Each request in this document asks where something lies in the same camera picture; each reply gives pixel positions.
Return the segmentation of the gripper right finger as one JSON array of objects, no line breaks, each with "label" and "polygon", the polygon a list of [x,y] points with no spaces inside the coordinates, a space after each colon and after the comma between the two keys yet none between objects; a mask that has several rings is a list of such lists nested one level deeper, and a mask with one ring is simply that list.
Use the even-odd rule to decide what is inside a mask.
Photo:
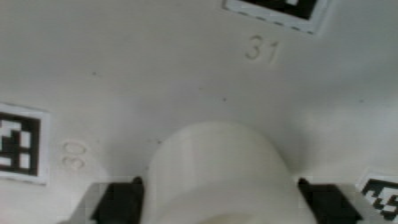
[{"label": "gripper right finger", "polygon": [[299,179],[298,187],[319,224],[358,224],[363,220],[362,213],[335,184],[314,184]]}]

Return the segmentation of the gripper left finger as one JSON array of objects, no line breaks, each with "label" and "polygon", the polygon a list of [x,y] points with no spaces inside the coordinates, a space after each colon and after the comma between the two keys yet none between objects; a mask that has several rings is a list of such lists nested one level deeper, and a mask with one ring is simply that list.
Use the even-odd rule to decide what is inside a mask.
[{"label": "gripper left finger", "polygon": [[141,224],[145,191],[141,176],[109,185],[91,215],[97,224]]}]

